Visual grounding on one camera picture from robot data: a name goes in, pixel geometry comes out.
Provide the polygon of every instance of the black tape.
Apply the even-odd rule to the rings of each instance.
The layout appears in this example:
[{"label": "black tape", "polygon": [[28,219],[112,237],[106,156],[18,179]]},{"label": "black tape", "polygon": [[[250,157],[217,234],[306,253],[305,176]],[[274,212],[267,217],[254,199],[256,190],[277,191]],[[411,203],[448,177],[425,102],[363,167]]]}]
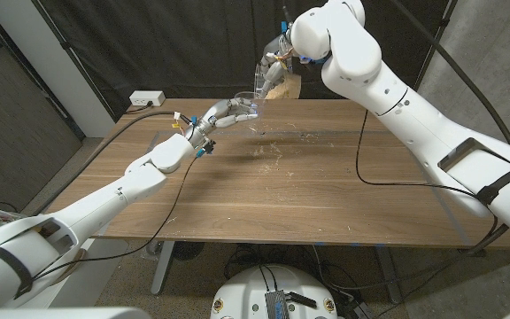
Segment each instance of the black tape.
[{"label": "black tape", "polygon": [[19,260],[15,255],[9,253],[2,247],[0,247],[0,260],[5,261],[9,267],[11,267],[17,276],[19,277],[21,284],[15,294],[15,299],[23,295],[24,293],[30,292],[33,288],[33,278],[27,267]]},{"label": "black tape", "polygon": [[499,195],[499,191],[510,183],[510,172],[501,176],[497,181],[491,185],[484,186],[477,192],[475,197],[484,205],[489,206],[493,199]]}]

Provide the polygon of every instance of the black curtain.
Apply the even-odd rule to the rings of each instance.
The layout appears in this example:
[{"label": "black curtain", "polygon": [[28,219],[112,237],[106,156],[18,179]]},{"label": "black curtain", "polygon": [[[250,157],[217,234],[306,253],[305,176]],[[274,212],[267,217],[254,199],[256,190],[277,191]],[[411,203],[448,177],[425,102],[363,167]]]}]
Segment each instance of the black curtain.
[{"label": "black curtain", "polygon": [[[447,0],[402,0],[433,34]],[[42,0],[59,32],[79,56],[114,119],[136,89],[166,97],[229,98],[253,87],[263,48],[281,32],[282,1]],[[297,17],[324,1],[286,1]],[[363,0],[366,29],[383,59],[413,86],[429,45],[386,0]],[[320,69],[295,64],[301,98],[337,98]]]}]

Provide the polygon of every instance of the power strip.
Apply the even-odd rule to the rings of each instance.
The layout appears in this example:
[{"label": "power strip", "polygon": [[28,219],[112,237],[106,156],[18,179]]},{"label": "power strip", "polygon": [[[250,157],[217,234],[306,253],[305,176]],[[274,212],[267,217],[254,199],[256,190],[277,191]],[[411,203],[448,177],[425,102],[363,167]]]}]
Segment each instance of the power strip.
[{"label": "power strip", "polygon": [[166,98],[163,91],[134,91],[129,99],[134,106],[145,106],[149,102],[153,106],[161,106]]}]

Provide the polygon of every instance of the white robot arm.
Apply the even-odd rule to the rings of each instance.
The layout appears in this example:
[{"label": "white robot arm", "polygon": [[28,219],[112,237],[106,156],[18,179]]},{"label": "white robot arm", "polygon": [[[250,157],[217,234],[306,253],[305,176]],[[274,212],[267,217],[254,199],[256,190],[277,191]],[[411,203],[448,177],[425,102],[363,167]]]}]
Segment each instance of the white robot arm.
[{"label": "white robot arm", "polygon": [[293,54],[331,57],[326,86],[373,113],[422,163],[430,176],[477,216],[495,214],[510,227],[510,145],[445,118],[382,61],[365,28],[360,0],[330,0],[300,15],[287,35]]},{"label": "white robot arm", "polygon": [[125,175],[52,214],[18,220],[0,227],[0,307],[17,307],[54,283],[66,270],[43,271],[72,261],[81,245],[123,209],[159,191],[165,174],[173,173],[181,161],[197,152],[213,149],[208,134],[239,121],[257,118],[251,101],[221,100],[188,127],[151,152],[135,160]]}]

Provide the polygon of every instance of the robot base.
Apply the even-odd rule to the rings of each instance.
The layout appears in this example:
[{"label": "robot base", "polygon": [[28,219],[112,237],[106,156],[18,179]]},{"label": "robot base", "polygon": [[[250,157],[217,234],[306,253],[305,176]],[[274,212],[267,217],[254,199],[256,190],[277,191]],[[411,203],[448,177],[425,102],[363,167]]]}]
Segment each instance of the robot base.
[{"label": "robot base", "polygon": [[[284,265],[253,267],[233,276],[216,293],[210,318],[269,318],[265,299],[267,293],[265,280],[270,292],[274,292],[276,282],[278,291],[295,292],[316,301],[317,308],[287,301],[288,318],[337,318],[336,307],[328,289],[302,270]],[[332,307],[329,311],[326,308],[327,305]]]}]

